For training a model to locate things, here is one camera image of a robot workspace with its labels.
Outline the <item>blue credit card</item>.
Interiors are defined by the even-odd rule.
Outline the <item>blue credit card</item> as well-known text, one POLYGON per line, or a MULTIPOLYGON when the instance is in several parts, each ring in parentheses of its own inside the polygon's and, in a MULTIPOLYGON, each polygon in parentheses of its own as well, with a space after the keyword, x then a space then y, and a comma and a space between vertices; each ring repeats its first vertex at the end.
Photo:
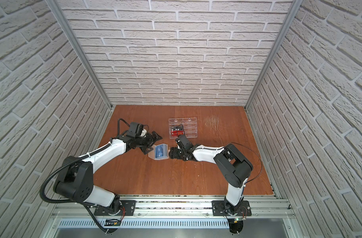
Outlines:
POLYGON ((164 160, 169 158, 168 145, 160 144, 155 146, 155 160, 164 160))

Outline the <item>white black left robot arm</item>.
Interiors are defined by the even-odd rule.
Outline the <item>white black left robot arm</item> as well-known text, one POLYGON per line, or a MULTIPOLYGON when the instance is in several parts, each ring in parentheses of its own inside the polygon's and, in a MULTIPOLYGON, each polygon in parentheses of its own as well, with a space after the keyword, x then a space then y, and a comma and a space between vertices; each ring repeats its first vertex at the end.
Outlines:
POLYGON ((144 131, 141 135, 126 133, 111 139, 95 151, 80 157, 70 156, 63 161, 63 168, 58 171, 53 191, 70 202, 94 204, 116 213, 121 207, 119 195, 94 185, 94 173, 131 149, 139 148, 146 155, 153 150, 155 142, 162 139, 155 131, 144 131))

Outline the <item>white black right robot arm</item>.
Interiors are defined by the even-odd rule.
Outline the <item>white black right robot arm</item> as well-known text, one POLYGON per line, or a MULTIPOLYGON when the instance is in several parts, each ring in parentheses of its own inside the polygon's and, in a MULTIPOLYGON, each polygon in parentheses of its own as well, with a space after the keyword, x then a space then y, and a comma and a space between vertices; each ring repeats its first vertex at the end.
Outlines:
POLYGON ((170 149, 169 157, 216 164, 228 182, 226 203, 232 207, 241 203, 245 183, 251 175, 253 165, 232 143, 224 147, 208 147, 191 143, 183 145, 180 142, 177 147, 170 149))

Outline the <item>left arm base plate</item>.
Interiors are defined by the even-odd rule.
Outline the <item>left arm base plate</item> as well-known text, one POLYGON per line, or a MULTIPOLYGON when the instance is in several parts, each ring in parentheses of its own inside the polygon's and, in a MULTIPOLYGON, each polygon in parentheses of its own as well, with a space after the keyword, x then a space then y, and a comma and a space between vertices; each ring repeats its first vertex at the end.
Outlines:
POLYGON ((94 211, 95 216, 133 216, 136 207, 135 200, 120 200, 113 202, 109 207, 97 205, 94 211))

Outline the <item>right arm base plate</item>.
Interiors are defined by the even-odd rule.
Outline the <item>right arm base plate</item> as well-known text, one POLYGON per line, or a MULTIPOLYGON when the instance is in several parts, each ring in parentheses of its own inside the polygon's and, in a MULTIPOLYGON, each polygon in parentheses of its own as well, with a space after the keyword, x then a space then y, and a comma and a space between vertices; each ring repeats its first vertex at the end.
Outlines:
POLYGON ((212 201, 213 216, 251 216, 251 208, 247 200, 240 201, 237 205, 232 205, 226 200, 212 201))

